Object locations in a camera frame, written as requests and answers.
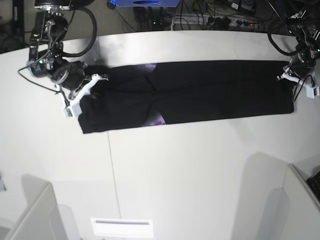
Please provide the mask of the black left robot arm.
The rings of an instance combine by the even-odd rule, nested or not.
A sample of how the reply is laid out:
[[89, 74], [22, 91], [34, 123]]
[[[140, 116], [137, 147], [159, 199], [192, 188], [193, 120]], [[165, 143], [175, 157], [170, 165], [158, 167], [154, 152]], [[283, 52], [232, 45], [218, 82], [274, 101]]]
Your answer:
[[305, 77], [314, 70], [320, 58], [320, 31], [316, 29], [319, 20], [301, 10], [287, 18], [288, 31], [295, 36], [298, 44], [288, 64], [290, 74]]

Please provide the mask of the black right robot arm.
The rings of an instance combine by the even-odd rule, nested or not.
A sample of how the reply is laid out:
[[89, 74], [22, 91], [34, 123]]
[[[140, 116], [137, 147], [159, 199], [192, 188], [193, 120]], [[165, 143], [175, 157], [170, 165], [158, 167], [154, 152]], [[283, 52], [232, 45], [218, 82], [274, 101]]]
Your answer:
[[[67, 58], [78, 58], [93, 47], [98, 27], [94, 14], [87, 8], [91, 0], [37, 0], [35, 25], [29, 43], [26, 69], [33, 77], [49, 78], [55, 85], [70, 91], [73, 100], [80, 89], [91, 78], [85, 75], [87, 65], [81, 61], [69, 62]], [[71, 21], [66, 20], [65, 11], [81, 11], [88, 14], [92, 22], [92, 36], [88, 46], [78, 53], [64, 52], [63, 40]]]

